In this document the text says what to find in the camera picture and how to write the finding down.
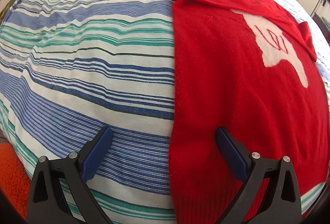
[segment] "blue gripper pad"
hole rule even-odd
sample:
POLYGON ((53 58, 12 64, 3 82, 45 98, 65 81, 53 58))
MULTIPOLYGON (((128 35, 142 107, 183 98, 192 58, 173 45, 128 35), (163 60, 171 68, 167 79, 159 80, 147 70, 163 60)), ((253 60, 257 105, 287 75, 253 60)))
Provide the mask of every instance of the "blue gripper pad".
POLYGON ((220 128, 216 133, 217 145, 235 178, 243 183, 248 179, 248 165, 236 147, 220 128))
POLYGON ((82 172, 80 175, 85 184, 88 180, 95 176, 96 171, 101 165, 101 162, 112 144, 112 139, 112 130, 108 127, 85 158, 82 163, 82 172))

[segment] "orange blanket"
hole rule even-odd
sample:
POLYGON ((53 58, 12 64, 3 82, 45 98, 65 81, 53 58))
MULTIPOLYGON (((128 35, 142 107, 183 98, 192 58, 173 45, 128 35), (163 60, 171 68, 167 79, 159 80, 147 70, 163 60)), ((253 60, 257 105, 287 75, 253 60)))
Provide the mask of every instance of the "orange blanket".
POLYGON ((1 143, 0 153, 0 188, 22 218, 26 219, 31 180, 11 144, 1 143))

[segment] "bed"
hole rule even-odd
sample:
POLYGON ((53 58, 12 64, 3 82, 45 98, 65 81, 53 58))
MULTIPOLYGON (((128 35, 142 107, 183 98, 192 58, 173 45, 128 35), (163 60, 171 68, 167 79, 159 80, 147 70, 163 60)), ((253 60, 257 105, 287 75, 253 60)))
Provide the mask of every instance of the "bed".
MULTIPOLYGON (((330 97, 330 48, 309 23, 330 97)), ((88 186, 116 224, 175 223, 167 153, 174 119, 170 0, 15 0, 0 25, 0 127, 31 178, 108 125, 113 146, 88 186)), ((82 219, 66 182, 74 216, 82 219)), ((302 197, 304 213, 324 183, 302 197)))

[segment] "metal screw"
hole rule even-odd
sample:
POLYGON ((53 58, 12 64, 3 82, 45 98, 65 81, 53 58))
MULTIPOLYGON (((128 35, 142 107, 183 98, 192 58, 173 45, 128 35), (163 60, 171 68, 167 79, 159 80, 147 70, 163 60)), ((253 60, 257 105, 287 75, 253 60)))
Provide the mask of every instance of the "metal screw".
POLYGON ((288 156, 283 156, 283 161, 289 163, 290 162, 290 158, 288 156))
POLYGON ((41 156, 39 158, 39 162, 43 163, 46 160, 46 156, 41 156))
POLYGON ((69 154, 69 158, 70 159, 74 159, 74 158, 76 158, 78 156, 78 153, 76 153, 75 151, 73 151, 73 152, 71 152, 70 154, 69 154))
POLYGON ((253 153, 251 154, 251 156, 252 156, 253 158, 255 158, 255 159, 259 159, 259 158, 260 158, 260 154, 257 153, 257 152, 253 152, 253 153))

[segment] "ribbed hem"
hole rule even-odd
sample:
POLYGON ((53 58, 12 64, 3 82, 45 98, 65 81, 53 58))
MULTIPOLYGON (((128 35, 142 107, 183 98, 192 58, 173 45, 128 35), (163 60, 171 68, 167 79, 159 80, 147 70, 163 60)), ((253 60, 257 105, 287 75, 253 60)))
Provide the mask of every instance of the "ribbed hem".
MULTIPOLYGON (((259 192, 245 220, 255 216, 267 189, 268 181, 260 186, 259 192)), ((234 199, 238 189, 228 189, 198 198, 175 197, 172 195, 178 224, 215 224, 234 199)))

